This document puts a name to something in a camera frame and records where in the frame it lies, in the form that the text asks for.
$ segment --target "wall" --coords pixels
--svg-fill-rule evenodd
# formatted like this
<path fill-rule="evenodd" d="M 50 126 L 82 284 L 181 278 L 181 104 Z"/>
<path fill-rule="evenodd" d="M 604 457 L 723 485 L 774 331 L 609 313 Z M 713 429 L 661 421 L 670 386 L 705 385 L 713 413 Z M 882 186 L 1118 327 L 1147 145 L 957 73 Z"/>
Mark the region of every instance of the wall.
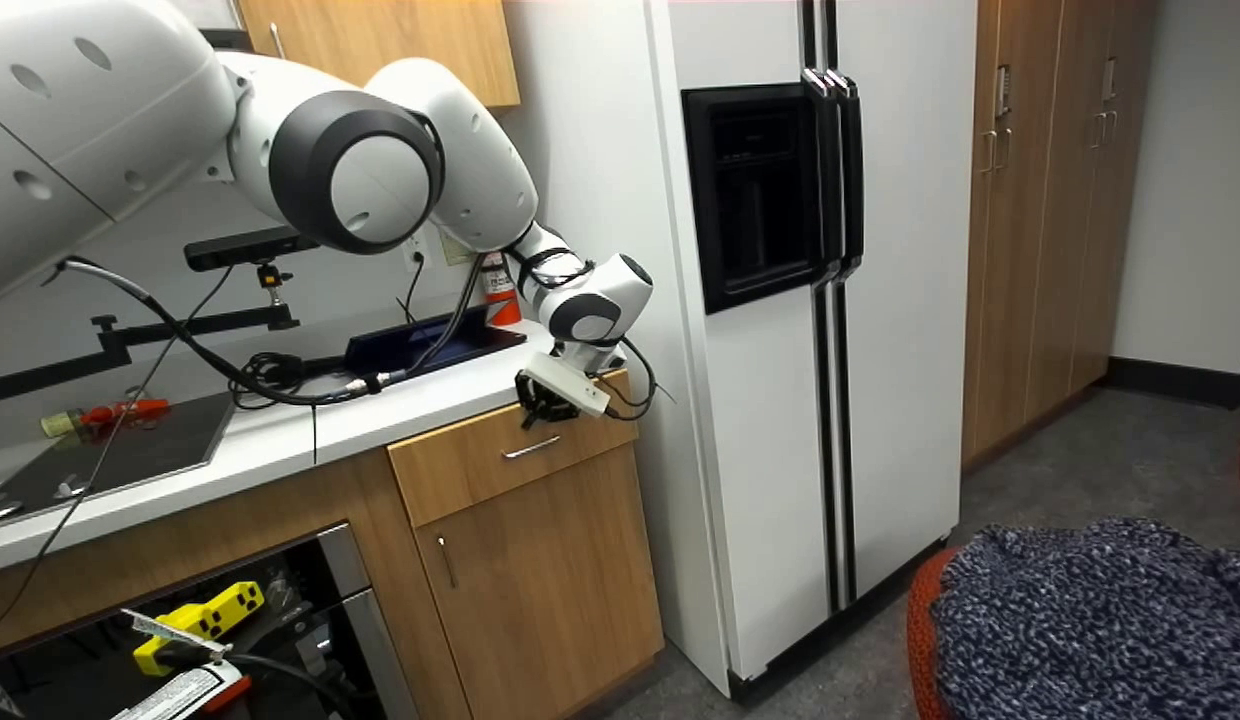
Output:
<path fill-rule="evenodd" d="M 1240 0 L 1164 0 L 1113 356 L 1240 371 Z"/>
<path fill-rule="evenodd" d="M 142 278 L 161 303 L 183 317 L 213 284 L 218 272 L 199 274 L 183 269 L 190 240 L 233 237 L 245 228 L 269 228 L 276 221 L 245 205 L 228 184 L 190 184 L 146 213 L 115 222 L 108 237 L 75 248 L 134 278 Z M 281 286 L 281 298 L 291 303 L 297 331 L 223 331 L 205 336 L 208 349 L 223 351 L 233 362 L 245 362 L 251 351 L 299 351 L 299 356 L 338 356 L 356 331 L 388 327 L 401 321 L 395 295 L 408 286 L 406 252 L 383 261 L 340 254 L 327 248 L 284 254 L 281 269 L 297 278 Z M 430 272 L 416 286 L 416 317 L 453 309 L 463 284 L 463 269 Z M 255 284 L 251 269 L 235 269 L 223 291 L 205 313 L 260 309 L 269 291 Z M 60 362 L 74 356 L 99 351 L 92 317 L 121 317 L 130 322 L 153 322 L 135 298 L 90 274 L 60 274 L 57 284 L 28 284 L 0 298 L 0 377 L 40 362 Z M 90 381 L 57 385 L 44 392 L 0 398 L 0 474 L 10 464 L 25 464 L 44 449 L 37 421 L 60 407 L 114 403 L 130 385 L 135 385 L 161 344 L 135 349 L 130 369 L 99 371 Z M 193 351 L 175 349 L 164 359 L 153 392 L 190 398 L 222 392 L 223 381 L 199 362 Z"/>

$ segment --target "wooden door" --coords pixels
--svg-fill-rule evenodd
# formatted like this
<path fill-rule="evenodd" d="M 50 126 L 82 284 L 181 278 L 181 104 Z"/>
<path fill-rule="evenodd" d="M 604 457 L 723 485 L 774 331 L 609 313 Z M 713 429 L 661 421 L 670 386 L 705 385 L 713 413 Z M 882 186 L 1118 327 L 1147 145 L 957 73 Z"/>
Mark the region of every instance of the wooden door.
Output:
<path fill-rule="evenodd" d="M 401 57 L 449 65 L 486 104 L 519 99 L 500 0 L 240 0 L 251 47 L 363 85 Z"/>
<path fill-rule="evenodd" d="M 1080 261 L 1072 386 L 1098 385 L 1113 351 L 1157 25 L 1157 0 L 1104 0 L 1098 6 L 1104 6 L 1104 52 L 1094 69 L 1094 117 L 1102 117 L 1098 243 Z"/>
<path fill-rule="evenodd" d="M 981 5 L 963 461 L 1029 423 L 1057 26 L 1060 0 Z"/>
<path fill-rule="evenodd" d="M 1057 90 L 1047 136 L 1047 209 L 1031 291 L 1029 415 L 1047 415 L 1080 392 L 1075 344 L 1098 322 L 1104 262 L 1104 145 L 1102 74 L 1110 65 L 1110 0 L 1060 0 Z"/>
<path fill-rule="evenodd" d="M 473 715 L 574 715 L 661 651 L 634 449 L 416 530 Z"/>

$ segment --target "wire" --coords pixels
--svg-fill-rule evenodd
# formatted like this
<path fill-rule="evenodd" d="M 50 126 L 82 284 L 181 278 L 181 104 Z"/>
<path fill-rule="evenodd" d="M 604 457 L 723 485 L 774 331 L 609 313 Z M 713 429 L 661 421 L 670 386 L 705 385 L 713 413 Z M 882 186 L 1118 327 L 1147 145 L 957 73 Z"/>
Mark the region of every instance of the wire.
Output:
<path fill-rule="evenodd" d="M 315 674 L 310 674 L 310 672 L 299 672 L 291 663 L 281 663 L 274 655 L 251 655 L 251 651 L 228 651 L 228 661 L 240 663 L 240 667 L 263 667 L 274 674 L 297 679 L 310 691 L 315 691 L 321 698 L 327 698 L 327 706 L 338 706 L 345 720 L 356 720 L 349 695 L 340 695 L 338 689 L 321 682 Z"/>
<path fill-rule="evenodd" d="M 459 327 L 459 321 L 463 321 L 463 309 L 467 309 L 467 298 L 473 298 L 473 291 L 478 291 L 479 261 L 486 261 L 486 254 L 473 254 L 473 269 L 467 269 L 467 278 L 463 278 L 463 291 L 459 291 L 459 298 L 455 298 L 455 313 L 453 313 L 449 327 L 412 359 L 412 369 L 406 369 L 406 371 L 383 371 L 383 377 L 363 377 L 361 386 L 340 386 L 340 392 L 323 392 L 323 397 L 281 397 L 281 392 L 263 386 L 255 377 L 233 369 L 223 356 L 218 356 L 213 349 L 205 349 L 205 344 L 199 344 L 157 295 L 147 295 L 135 278 L 130 278 L 130 274 L 121 274 L 121 272 L 114 272 L 114 269 L 105 269 L 105 262 L 97 262 L 97 261 L 65 254 L 65 261 L 57 262 L 57 274 L 60 274 L 60 272 L 85 272 L 85 274 L 108 278 L 114 286 L 121 286 L 121 291 L 130 291 L 134 298 L 142 298 L 153 317 L 161 317 L 161 321 L 167 322 L 167 331 L 171 331 L 181 344 L 190 344 L 205 362 L 213 362 L 222 377 L 228 377 L 233 385 L 240 385 L 240 386 L 250 386 L 250 392 L 255 392 L 255 397 L 263 397 L 263 398 L 274 398 L 274 403 L 349 403 L 349 398 L 356 398 L 356 397 L 372 397 L 372 392 L 379 392 L 379 386 L 388 386 L 388 385 L 412 381 L 446 344 L 453 344 L 453 336 L 455 336 L 455 327 Z"/>
<path fill-rule="evenodd" d="M 620 336 L 620 344 L 644 362 L 644 377 L 647 377 L 647 397 L 644 398 L 627 398 L 613 381 L 601 381 L 624 407 L 634 407 L 634 415 L 609 407 L 613 421 L 644 421 L 658 403 L 658 392 L 661 392 L 661 381 L 658 381 L 658 369 L 647 362 L 647 356 L 627 338 Z"/>
<path fill-rule="evenodd" d="M 299 369 L 299 356 L 284 356 L 284 351 L 255 351 L 240 371 L 251 377 L 260 386 L 269 386 L 269 397 L 228 381 L 228 397 L 240 413 L 263 413 L 276 403 L 276 397 L 297 397 L 304 381 L 281 381 L 281 371 Z"/>
<path fill-rule="evenodd" d="M 514 392 L 518 392 L 518 403 L 530 413 L 523 429 L 533 429 L 533 423 L 566 423 L 566 421 L 580 415 L 576 403 L 561 398 L 551 386 L 538 385 L 530 371 L 514 377 Z"/>
<path fill-rule="evenodd" d="M 395 298 L 395 309 L 406 309 L 406 321 L 408 321 L 408 322 L 416 322 L 412 298 L 416 298 L 416 284 L 420 284 L 420 274 L 424 274 L 424 254 L 412 252 L 412 262 L 416 262 L 416 272 L 412 272 L 408 295 Z"/>
<path fill-rule="evenodd" d="M 213 303 L 213 295 L 222 295 L 223 278 L 233 274 L 233 269 L 222 272 L 222 278 L 213 284 L 213 291 L 205 298 L 193 303 L 190 321 L 196 321 L 196 313 L 205 313 Z M 157 381 L 157 371 L 164 369 L 167 351 L 171 351 L 175 338 L 167 338 L 157 359 L 147 362 L 147 371 L 142 377 L 142 385 L 134 385 L 123 392 L 121 403 L 135 398 L 147 392 L 147 385 Z M 92 471 L 90 471 L 90 485 L 82 485 L 82 491 L 70 498 L 70 507 L 60 513 L 57 529 L 44 537 L 44 545 L 37 549 L 37 555 L 25 563 L 25 577 L 15 584 L 15 591 L 10 597 L 10 604 L 0 607 L 0 624 L 20 607 L 20 598 L 28 597 L 33 588 L 33 577 L 44 566 L 53 545 L 60 539 L 60 530 L 70 529 L 70 521 L 75 517 L 75 507 L 90 498 L 90 491 L 97 487 L 99 478 L 99 466 L 105 461 L 114 457 L 114 445 L 121 436 L 123 423 L 114 423 L 108 436 L 99 438 L 99 451 L 92 461 Z"/>

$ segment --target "floor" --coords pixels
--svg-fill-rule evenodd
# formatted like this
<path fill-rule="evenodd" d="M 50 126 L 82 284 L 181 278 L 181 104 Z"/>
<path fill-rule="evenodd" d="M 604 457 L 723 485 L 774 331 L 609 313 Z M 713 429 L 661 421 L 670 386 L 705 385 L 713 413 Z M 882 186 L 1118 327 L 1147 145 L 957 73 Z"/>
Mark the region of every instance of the floor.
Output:
<path fill-rule="evenodd" d="M 1044 529 L 1141 517 L 1190 530 L 1200 545 L 1240 549 L 1237 449 L 1240 407 L 1102 386 L 963 478 L 963 522 L 957 539 L 990 522 Z M 664 651 L 601 715 L 911 720 L 903 597 L 752 706 L 716 695 L 683 655 Z"/>

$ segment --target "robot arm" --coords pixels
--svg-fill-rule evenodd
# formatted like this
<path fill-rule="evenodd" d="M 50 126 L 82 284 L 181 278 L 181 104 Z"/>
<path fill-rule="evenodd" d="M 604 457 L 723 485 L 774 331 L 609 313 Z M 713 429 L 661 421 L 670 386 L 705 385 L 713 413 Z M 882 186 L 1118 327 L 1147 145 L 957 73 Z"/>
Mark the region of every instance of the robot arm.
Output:
<path fill-rule="evenodd" d="M 213 52 L 157 0 L 0 5 L 0 286 L 193 171 L 340 252 L 388 252 L 424 221 L 510 252 L 530 317 L 561 338 L 530 377 L 589 413 L 604 407 L 594 371 L 653 291 L 627 254 L 589 262 L 538 222 L 519 153 L 433 59 L 352 86 Z"/>

